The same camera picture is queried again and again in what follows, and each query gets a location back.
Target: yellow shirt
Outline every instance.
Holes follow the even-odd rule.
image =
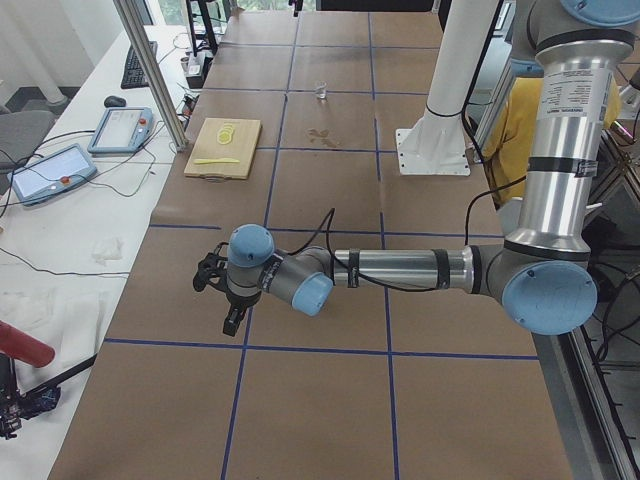
[[[513,182],[527,173],[541,91],[541,78],[516,79],[498,122],[482,150],[487,159],[485,171],[491,189]],[[620,108],[618,87],[612,80],[604,119],[605,128],[609,128],[615,121]],[[512,197],[522,197],[524,184],[525,182],[521,182],[500,190],[493,195],[494,201],[503,205]]]

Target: yellow knife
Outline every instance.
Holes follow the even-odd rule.
[[[194,165],[207,165],[209,163],[240,163],[237,158],[221,157],[221,158],[196,158]]]

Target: red object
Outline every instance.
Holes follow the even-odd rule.
[[[51,363],[56,352],[49,345],[0,320],[0,352],[34,367]]]

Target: label sticker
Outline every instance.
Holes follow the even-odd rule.
[[[589,122],[604,122],[611,76],[605,68],[546,75],[537,119],[586,117]]]
[[[284,256],[280,255],[277,251],[264,262],[264,268],[258,279],[258,288],[260,288],[260,290],[269,293],[271,282],[273,282],[278,270],[280,270],[282,262],[284,262]]]
[[[576,169],[576,177],[595,177],[598,174],[598,162],[596,160],[581,160]]]

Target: cutting board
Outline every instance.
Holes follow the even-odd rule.
[[[234,127],[230,143],[218,142],[218,131],[225,124]],[[191,156],[184,169],[187,177],[221,177],[246,179],[260,135],[260,120],[207,118],[200,129]],[[239,163],[207,163],[196,165],[197,159],[235,158]]]

